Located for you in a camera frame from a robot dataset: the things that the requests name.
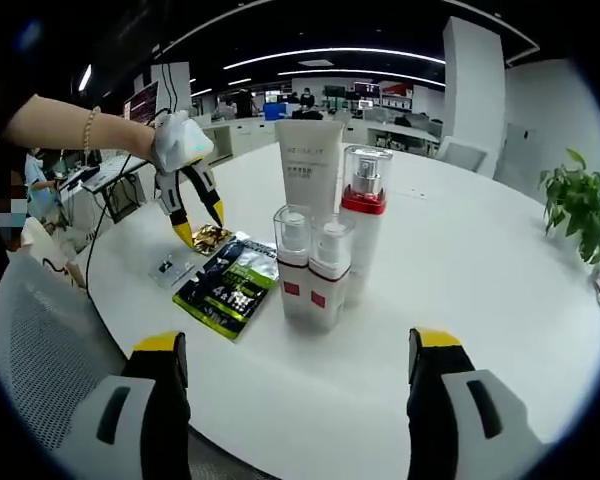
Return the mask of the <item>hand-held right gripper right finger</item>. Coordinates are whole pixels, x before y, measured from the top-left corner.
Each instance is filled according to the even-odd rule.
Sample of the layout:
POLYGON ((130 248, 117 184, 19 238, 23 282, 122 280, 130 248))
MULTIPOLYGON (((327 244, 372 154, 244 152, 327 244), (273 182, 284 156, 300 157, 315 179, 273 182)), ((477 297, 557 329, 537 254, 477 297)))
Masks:
POLYGON ((549 450, 524 402, 453 335, 412 328, 408 376, 410 479, 521 479, 549 450))

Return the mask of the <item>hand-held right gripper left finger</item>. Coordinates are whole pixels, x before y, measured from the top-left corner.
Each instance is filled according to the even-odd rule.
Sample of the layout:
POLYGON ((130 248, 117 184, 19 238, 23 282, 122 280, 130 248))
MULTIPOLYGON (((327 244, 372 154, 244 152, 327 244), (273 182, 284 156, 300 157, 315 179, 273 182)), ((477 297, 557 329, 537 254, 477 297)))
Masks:
POLYGON ((185 334, 144 339, 77 406, 55 458, 72 479, 189 479, 187 388, 185 334))

